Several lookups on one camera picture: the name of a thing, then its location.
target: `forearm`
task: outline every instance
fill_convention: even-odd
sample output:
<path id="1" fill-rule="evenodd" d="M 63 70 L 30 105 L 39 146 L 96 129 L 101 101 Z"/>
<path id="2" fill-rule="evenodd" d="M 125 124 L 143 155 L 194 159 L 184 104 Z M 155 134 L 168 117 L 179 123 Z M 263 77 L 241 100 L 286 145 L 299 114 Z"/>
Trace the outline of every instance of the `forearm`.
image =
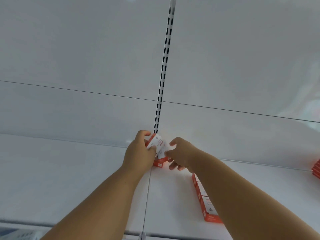
<path id="1" fill-rule="evenodd" d="M 122 239 L 140 178 L 120 168 L 42 239 Z"/>
<path id="2" fill-rule="evenodd" d="M 290 210 L 217 158 L 200 151 L 190 167 L 234 240 L 319 239 Z"/>

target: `hand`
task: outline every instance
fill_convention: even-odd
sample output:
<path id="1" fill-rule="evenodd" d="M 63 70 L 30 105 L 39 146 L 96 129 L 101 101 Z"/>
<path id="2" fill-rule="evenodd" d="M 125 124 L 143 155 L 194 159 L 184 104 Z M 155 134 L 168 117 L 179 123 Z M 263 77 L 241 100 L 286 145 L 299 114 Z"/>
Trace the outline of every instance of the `hand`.
<path id="1" fill-rule="evenodd" d="M 156 156 L 156 146 L 146 149 L 144 137 L 150 136 L 147 130 L 138 131 L 136 138 L 128 146 L 122 163 L 122 168 L 142 177 L 153 165 Z"/>
<path id="2" fill-rule="evenodd" d="M 196 148 L 194 145 L 192 145 L 190 142 L 180 137 L 174 138 L 169 143 L 169 145 L 170 146 L 177 145 L 177 147 L 174 148 L 173 150 L 166 151 L 164 153 L 166 157 L 170 158 L 168 162 L 174 161 L 169 166 L 169 169 L 173 170 L 176 167 L 178 167 L 178 170 L 181 171 L 187 168 L 192 173 L 192 169 L 190 168 L 190 161 L 196 158 L 200 150 Z"/>

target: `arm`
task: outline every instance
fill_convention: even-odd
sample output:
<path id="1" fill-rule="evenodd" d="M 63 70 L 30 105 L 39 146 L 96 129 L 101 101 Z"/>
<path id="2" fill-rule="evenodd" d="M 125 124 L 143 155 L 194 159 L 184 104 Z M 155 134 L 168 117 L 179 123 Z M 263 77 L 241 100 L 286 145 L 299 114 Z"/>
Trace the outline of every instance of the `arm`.
<path id="1" fill-rule="evenodd" d="M 122 166 L 55 225 L 42 240 L 122 239 L 134 190 L 151 168 L 156 149 L 144 145 L 149 131 L 138 132 L 128 146 Z"/>
<path id="2" fill-rule="evenodd" d="M 304 221 L 222 161 L 179 137 L 170 145 L 177 147 L 166 152 L 174 160 L 169 168 L 186 167 L 198 176 L 234 240 L 320 239 Z"/>

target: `person's left hand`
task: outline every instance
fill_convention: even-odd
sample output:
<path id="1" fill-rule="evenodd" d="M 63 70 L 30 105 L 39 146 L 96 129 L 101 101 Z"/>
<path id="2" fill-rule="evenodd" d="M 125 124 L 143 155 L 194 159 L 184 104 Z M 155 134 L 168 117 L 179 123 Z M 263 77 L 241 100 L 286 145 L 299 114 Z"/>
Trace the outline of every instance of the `person's left hand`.
<path id="1" fill-rule="evenodd" d="M 128 146 L 122 163 L 122 168 L 142 177 L 153 165 L 156 157 L 157 147 L 154 145 L 149 149 L 145 146 L 145 136 L 150 136 L 147 130 L 138 131 L 136 138 Z"/>

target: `person's right hand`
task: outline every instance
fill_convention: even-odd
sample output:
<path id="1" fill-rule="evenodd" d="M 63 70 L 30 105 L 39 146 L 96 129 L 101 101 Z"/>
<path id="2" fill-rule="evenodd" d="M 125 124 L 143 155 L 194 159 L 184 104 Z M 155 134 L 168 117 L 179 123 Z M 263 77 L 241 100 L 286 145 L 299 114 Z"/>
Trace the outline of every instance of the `person's right hand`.
<path id="1" fill-rule="evenodd" d="M 194 160 L 197 157 L 197 154 L 200 150 L 196 148 L 194 145 L 192 145 L 190 142 L 180 137 L 174 138 L 169 143 L 169 145 L 177 145 L 177 147 L 173 150 L 166 151 L 164 153 L 166 157 L 170 158 L 168 162 L 173 162 L 169 166 L 169 169 L 173 170 L 176 167 L 178 167 L 178 170 L 181 171 L 187 168 L 190 172 L 192 172 L 192 169 L 190 168 L 190 161 Z"/>

